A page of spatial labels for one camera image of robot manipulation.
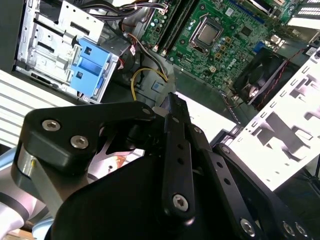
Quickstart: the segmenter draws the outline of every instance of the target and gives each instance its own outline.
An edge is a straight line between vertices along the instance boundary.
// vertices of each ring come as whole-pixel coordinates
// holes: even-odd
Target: chip
[[[250,28],[247,28],[246,26],[244,26],[241,30],[241,33],[247,37],[249,37],[249,35],[252,33],[252,30]]]
[[[197,39],[201,42],[203,42],[204,44],[210,46],[212,45],[214,39],[216,38],[218,34],[218,31],[216,29],[214,29],[213,27],[211,27],[210,25],[206,24],[202,31],[200,32],[199,36],[197,37]]]
[[[276,9],[273,13],[273,15],[275,15],[276,17],[279,17],[282,14],[282,11],[279,9]]]

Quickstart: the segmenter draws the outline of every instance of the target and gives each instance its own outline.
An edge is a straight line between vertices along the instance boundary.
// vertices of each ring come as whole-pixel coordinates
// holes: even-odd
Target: black fan
[[[262,48],[234,81],[235,93],[248,105],[261,110],[298,71],[287,58]]]

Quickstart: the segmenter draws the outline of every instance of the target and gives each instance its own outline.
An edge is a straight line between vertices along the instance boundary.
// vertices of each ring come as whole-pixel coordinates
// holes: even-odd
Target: white surface
[[[320,19],[292,17],[288,22],[288,25],[320,30]]]
[[[215,136],[222,130],[230,132],[236,124],[233,121],[217,114],[216,112],[206,108],[187,96],[176,92],[179,98],[186,101],[188,106],[191,122],[201,128],[210,143]]]
[[[0,144],[18,144],[24,117],[34,109],[73,104],[45,90],[0,71]]]
[[[239,158],[272,191],[320,153],[319,62],[312,56],[230,145]],[[294,91],[298,92],[296,98],[291,95]],[[284,143],[281,140],[272,138],[269,141],[271,149],[263,146],[253,135],[258,128],[270,129],[266,118],[271,113],[276,113],[290,129],[296,127],[300,129],[296,135],[307,147],[302,147],[297,152],[296,156],[300,156],[299,161],[289,158],[283,152]],[[306,120],[305,116],[310,113],[317,117],[313,116],[310,120]]]

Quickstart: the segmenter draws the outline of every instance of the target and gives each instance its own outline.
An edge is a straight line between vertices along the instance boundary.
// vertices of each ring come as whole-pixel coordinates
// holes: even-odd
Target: red wire
[[[275,80],[273,86],[269,89],[269,91],[264,95],[262,101],[261,101],[260,104],[256,107],[256,109],[259,109],[259,107],[260,107],[260,106],[264,103],[264,101],[266,100],[266,98],[267,98],[267,96],[269,95],[269,93],[276,87],[277,83],[279,82],[280,78],[282,77],[282,74],[284,73],[285,68],[286,68],[286,66],[289,64],[290,60],[293,59],[295,56],[297,56],[299,53],[301,53],[301,52],[304,51],[304,50],[306,50],[306,49],[303,48],[303,49],[299,50],[298,52],[296,52],[292,57],[290,57],[290,58],[286,61],[285,65],[282,67],[282,70],[281,70],[281,72],[280,72],[279,77]]]

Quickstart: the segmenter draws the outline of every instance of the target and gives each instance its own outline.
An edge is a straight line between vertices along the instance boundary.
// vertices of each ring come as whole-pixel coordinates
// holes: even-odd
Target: wire bundle
[[[101,21],[117,21],[121,19],[128,18],[137,12],[139,12],[142,8],[152,8],[158,9],[161,11],[166,10],[166,5],[163,3],[155,3],[148,2],[148,0],[137,0],[131,4],[125,4],[119,7],[113,6],[111,3],[103,1],[103,0],[93,0],[87,3],[84,3],[79,6],[82,10],[105,10],[106,15],[100,14],[91,14],[93,17],[101,20]]]

